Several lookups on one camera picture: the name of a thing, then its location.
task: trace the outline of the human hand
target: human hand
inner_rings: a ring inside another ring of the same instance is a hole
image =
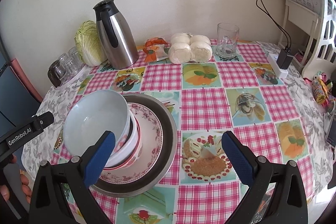
[[[17,159],[16,159],[15,155],[13,155],[13,156],[14,156],[14,158],[11,160],[11,163],[14,164],[14,163],[16,163]],[[22,182],[22,191],[23,191],[23,193],[25,193],[26,198],[27,198],[27,202],[30,204],[30,200],[31,200],[31,197],[32,197],[32,190],[28,187],[29,180],[23,174],[20,174],[20,178],[21,178],[21,182]],[[0,186],[0,193],[2,194],[5,201],[7,201],[9,199],[9,190],[8,190],[6,185],[1,185]]]

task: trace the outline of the cake picture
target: cake picture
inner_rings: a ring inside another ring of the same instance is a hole
[[[207,133],[207,135],[183,133],[181,172],[184,178],[181,179],[182,183],[233,179],[229,174],[233,174],[235,178],[232,164],[222,149],[222,133]]]
[[[182,64],[182,73],[182,86],[184,89],[222,86],[215,63]]]
[[[110,86],[110,90],[124,92],[124,91],[138,91],[142,82],[145,67],[119,70]]]
[[[308,146],[300,120],[276,123],[284,162],[308,155]]]

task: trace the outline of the orange snack package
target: orange snack package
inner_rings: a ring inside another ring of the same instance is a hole
[[[167,42],[165,42],[165,40],[161,37],[153,37],[153,38],[147,39],[145,43],[145,47],[150,47],[150,46],[160,45],[160,44],[167,45]]]
[[[164,47],[164,44],[160,44],[144,48],[143,51],[147,54],[144,62],[155,62],[168,58]]]

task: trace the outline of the black cable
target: black cable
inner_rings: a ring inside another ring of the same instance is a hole
[[[283,29],[283,27],[281,27],[272,17],[271,17],[271,15],[270,15],[270,13],[267,11],[267,9],[266,9],[266,7],[265,7],[265,5],[264,5],[264,3],[263,3],[263,0],[260,0],[260,2],[262,3],[262,5],[263,5],[263,7],[264,7],[264,9],[265,9],[265,11],[263,10],[263,9],[261,9],[259,6],[258,6],[258,3],[256,2],[256,5],[257,5],[257,7],[258,8],[260,8],[264,13],[266,13],[272,20],[273,20],[273,22],[275,23],[275,25],[284,33],[284,35],[285,35],[285,37],[286,37],[286,40],[287,40],[287,46],[286,46],[286,50],[290,50],[290,47],[292,46],[292,39],[291,39],[291,37],[290,37],[290,35],[288,34],[288,32],[286,32],[286,30],[285,29]],[[287,37],[287,35],[289,36],[289,40],[290,40],[290,46],[288,46],[288,37]]]
[[[283,34],[285,35],[285,37],[286,37],[286,40],[287,40],[287,46],[286,46],[286,51],[290,51],[290,48],[291,48],[291,46],[292,46],[292,39],[291,39],[291,37],[290,37],[290,35],[288,34],[288,32],[285,30],[285,29],[283,29],[283,27],[281,27],[273,18],[272,18],[272,16],[269,14],[269,12],[267,11],[267,9],[266,9],[266,7],[265,7],[265,5],[264,5],[264,3],[263,3],[263,0],[260,0],[260,2],[261,2],[261,4],[263,5],[263,7],[264,7],[264,9],[265,10],[263,10],[259,5],[258,5],[258,0],[256,0],[256,6],[261,10],[261,11],[263,11],[265,14],[267,14],[268,15],[268,17],[270,17],[271,18],[271,20],[274,22],[274,24],[283,32]]]
[[[9,121],[13,126],[16,126],[14,123],[12,123],[12,122],[5,116],[5,114],[3,114],[3,113],[1,112],[1,110],[0,110],[0,114],[3,115],[3,116],[5,117],[5,119],[6,119],[7,121]]]

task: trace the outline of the finger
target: finger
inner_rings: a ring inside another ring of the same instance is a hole
[[[14,154],[13,154],[13,157],[14,157],[14,158],[13,158],[10,162],[14,164],[14,163],[16,163],[17,158],[16,158],[16,156],[15,156]]]
[[[2,194],[5,201],[9,200],[9,191],[6,185],[0,186],[0,193]]]
[[[32,196],[32,190],[27,185],[22,185],[22,191],[26,194],[26,196]]]
[[[29,184],[29,179],[28,179],[24,174],[20,174],[20,178],[21,178],[21,182],[22,182],[22,184],[28,186],[28,184]]]

